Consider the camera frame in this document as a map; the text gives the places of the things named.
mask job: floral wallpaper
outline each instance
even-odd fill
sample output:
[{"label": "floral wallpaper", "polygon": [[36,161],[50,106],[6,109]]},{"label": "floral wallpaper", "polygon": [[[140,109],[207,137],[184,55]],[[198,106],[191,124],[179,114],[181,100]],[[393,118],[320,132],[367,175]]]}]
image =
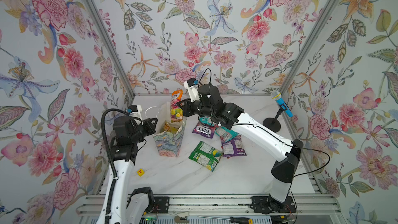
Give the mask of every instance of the floral wallpaper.
[{"label": "floral wallpaper", "polygon": [[284,95],[351,224],[398,222],[397,31],[395,0],[340,0]]},{"label": "floral wallpaper", "polygon": [[107,163],[102,111],[130,99],[80,0],[0,0],[0,16],[0,222],[77,223]]},{"label": "floral wallpaper", "polygon": [[136,93],[203,76],[225,94],[279,88],[327,0],[94,1]]}]

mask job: screwdriver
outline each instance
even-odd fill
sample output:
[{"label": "screwdriver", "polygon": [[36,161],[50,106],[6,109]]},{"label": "screwdriver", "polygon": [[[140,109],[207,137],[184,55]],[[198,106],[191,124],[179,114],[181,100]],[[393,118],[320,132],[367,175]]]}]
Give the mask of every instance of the screwdriver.
[{"label": "screwdriver", "polygon": [[231,217],[230,219],[227,218],[218,218],[218,217],[209,217],[209,216],[198,216],[201,218],[209,218],[209,219],[217,219],[217,220],[229,220],[231,221],[231,223],[238,223],[238,224],[253,224],[253,220],[246,218],[246,217],[238,217],[238,218],[234,218]]}]

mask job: black mounting plate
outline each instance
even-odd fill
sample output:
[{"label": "black mounting plate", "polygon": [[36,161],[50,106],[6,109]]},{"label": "black mounting plate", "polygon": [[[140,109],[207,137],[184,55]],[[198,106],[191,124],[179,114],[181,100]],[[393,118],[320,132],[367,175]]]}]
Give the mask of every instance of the black mounting plate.
[{"label": "black mounting plate", "polygon": [[[254,210],[255,213],[269,214],[271,211],[268,208],[269,202],[267,202],[268,196],[262,197],[251,197],[250,208]],[[297,211],[296,205],[293,202],[292,197],[286,197],[283,207],[279,209],[278,213],[295,213]]]}]

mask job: purple snack bag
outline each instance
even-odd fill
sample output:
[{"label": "purple snack bag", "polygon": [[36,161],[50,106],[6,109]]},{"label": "purple snack bag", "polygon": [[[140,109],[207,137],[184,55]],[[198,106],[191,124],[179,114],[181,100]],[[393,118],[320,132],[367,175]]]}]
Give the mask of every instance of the purple snack bag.
[{"label": "purple snack bag", "polygon": [[226,143],[222,143],[223,157],[236,157],[236,156],[247,156],[243,149],[241,136],[237,135]]},{"label": "purple snack bag", "polygon": [[205,138],[213,138],[216,127],[205,126],[198,122],[192,133],[200,134]]}]

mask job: screwdriver handle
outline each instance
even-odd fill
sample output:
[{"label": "screwdriver handle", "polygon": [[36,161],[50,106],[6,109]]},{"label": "screwdriver handle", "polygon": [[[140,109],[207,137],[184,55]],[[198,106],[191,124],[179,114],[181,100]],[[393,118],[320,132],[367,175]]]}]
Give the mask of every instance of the screwdriver handle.
[{"label": "screwdriver handle", "polygon": [[231,217],[231,223],[253,224],[253,220],[246,217],[238,217],[238,218]]}]

